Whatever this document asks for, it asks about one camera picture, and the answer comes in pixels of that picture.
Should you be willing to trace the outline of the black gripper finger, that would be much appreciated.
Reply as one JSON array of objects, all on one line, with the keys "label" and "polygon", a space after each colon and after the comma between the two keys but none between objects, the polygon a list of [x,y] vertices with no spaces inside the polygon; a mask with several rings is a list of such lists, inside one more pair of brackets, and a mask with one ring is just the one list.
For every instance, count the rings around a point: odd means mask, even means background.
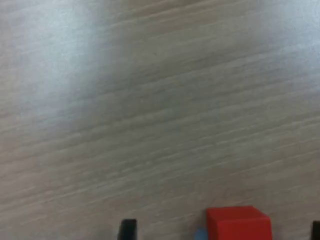
[{"label": "black gripper finger", "polygon": [[138,221],[134,218],[123,219],[120,223],[117,240],[137,240]]},{"label": "black gripper finger", "polygon": [[320,240],[320,221],[315,220],[311,226],[311,240]]}]

